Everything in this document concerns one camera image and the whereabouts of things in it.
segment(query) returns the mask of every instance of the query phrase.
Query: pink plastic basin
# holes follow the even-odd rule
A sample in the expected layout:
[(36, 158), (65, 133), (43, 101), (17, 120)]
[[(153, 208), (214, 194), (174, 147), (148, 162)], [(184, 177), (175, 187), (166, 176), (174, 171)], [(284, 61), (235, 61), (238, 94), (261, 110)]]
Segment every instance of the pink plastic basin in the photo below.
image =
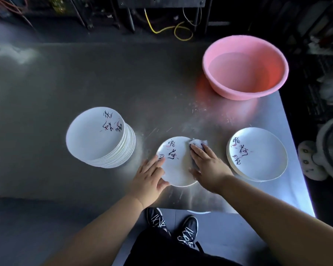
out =
[(231, 100), (269, 95), (285, 83), (289, 65), (269, 42), (248, 35), (217, 40), (206, 50), (202, 67), (212, 88)]

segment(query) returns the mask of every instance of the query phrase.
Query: tabletop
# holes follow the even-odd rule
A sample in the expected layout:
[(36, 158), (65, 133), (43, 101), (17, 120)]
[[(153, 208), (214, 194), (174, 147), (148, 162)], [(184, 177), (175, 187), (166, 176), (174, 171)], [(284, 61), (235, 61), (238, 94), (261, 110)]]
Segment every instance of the tabletop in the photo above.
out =
[[(0, 196), (105, 210), (126, 192), (140, 162), (174, 136), (208, 140), (226, 161), (237, 130), (275, 134), (288, 154), (284, 174), (253, 186), (314, 216), (278, 92), (248, 101), (216, 94), (203, 75), (206, 43), (0, 45)], [(137, 138), (120, 167), (89, 166), (68, 152), (65, 135), (81, 112), (118, 111)], [(199, 183), (168, 187), (155, 206), (235, 212)]]

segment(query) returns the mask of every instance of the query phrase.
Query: person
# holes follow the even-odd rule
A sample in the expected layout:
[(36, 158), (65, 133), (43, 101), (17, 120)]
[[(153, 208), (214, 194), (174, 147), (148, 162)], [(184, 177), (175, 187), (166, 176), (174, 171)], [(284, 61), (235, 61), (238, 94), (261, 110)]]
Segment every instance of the person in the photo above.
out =
[[(282, 265), (333, 266), (333, 228), (234, 177), (230, 168), (206, 145), (191, 145), (200, 171), (191, 169), (199, 183), (221, 195), (267, 243)], [(169, 186), (161, 177), (164, 159), (154, 156), (138, 168), (129, 192), (105, 213), (78, 232), (44, 266), (110, 266), (142, 211)], [(150, 228), (134, 243), (125, 265), (239, 265), (191, 248), (198, 230), (188, 217), (175, 241), (157, 208), (148, 208)]]

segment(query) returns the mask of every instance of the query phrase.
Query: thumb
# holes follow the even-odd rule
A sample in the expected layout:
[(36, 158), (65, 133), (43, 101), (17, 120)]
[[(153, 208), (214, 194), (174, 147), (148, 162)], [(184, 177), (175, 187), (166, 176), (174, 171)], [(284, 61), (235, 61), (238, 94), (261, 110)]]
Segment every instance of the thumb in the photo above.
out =
[(189, 172), (194, 176), (194, 179), (196, 179), (197, 181), (200, 179), (201, 173), (198, 170), (190, 168)]
[(159, 192), (162, 192), (166, 187), (170, 186), (170, 183), (165, 181), (164, 179), (159, 179), (158, 184), (157, 184), (157, 190)]

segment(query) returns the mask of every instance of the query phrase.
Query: black shoe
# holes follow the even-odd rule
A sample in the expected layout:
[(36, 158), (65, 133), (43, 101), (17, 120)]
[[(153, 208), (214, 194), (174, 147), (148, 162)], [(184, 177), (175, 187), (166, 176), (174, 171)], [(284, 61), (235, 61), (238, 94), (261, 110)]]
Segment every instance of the black shoe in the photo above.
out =
[(147, 212), (147, 221), (150, 226), (164, 229), (170, 235), (170, 232), (167, 226), (165, 225), (162, 211), (159, 208), (148, 207), (146, 212)]
[(199, 222), (194, 216), (188, 216), (181, 227), (181, 232), (177, 238), (178, 242), (188, 247), (195, 247), (195, 239), (199, 229)]

